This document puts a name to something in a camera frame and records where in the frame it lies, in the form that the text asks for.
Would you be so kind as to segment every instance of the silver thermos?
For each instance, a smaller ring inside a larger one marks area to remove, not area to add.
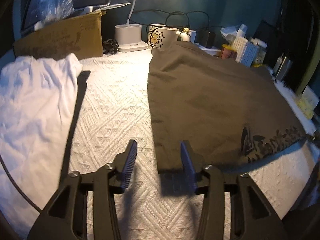
[[[282,81],[291,68],[291,65],[292,60],[290,60],[288,56],[285,56],[279,67],[279,70],[276,73],[276,80]]]

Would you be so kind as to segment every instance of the folded brown shirt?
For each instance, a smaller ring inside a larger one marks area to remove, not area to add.
[[[183,41],[152,54],[148,100],[159,173],[182,170],[182,140],[206,163],[229,168],[305,137],[267,69],[215,58]]]

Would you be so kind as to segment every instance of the cardboard box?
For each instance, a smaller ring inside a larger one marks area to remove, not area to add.
[[[78,59],[101,57],[101,16],[93,12],[50,24],[13,44],[17,56],[52,57],[55,60],[74,53]]]

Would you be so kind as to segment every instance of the clear plastic wrap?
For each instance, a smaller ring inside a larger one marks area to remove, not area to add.
[[[43,25],[60,21],[73,13],[72,0],[39,0],[39,16]]]

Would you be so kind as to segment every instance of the yellow lid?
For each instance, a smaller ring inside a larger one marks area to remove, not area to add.
[[[222,44],[222,47],[224,47],[225,49],[229,49],[231,51],[237,51],[236,49],[234,49],[233,47],[229,46],[228,44]]]

